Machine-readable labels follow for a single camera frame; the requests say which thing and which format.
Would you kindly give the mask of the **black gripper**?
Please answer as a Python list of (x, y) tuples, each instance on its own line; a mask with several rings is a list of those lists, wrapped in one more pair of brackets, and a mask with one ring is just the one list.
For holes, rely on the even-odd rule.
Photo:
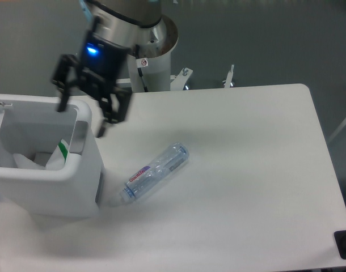
[(62, 54), (53, 72), (50, 81), (60, 93), (56, 111), (66, 111), (71, 89), (79, 86), (81, 91), (97, 98), (101, 109), (103, 117), (97, 138), (103, 137), (110, 126), (124, 122), (133, 92), (115, 85), (129, 51), (87, 31), (79, 58)]

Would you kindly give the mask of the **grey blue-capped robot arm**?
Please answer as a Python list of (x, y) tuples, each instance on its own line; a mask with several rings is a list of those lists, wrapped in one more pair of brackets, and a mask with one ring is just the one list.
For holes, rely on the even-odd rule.
[(51, 82), (64, 112), (71, 90), (96, 100), (103, 120), (125, 120), (134, 92), (171, 89), (171, 52), (178, 43), (175, 23), (162, 14), (160, 1), (81, 1), (89, 26), (78, 56), (61, 55)]

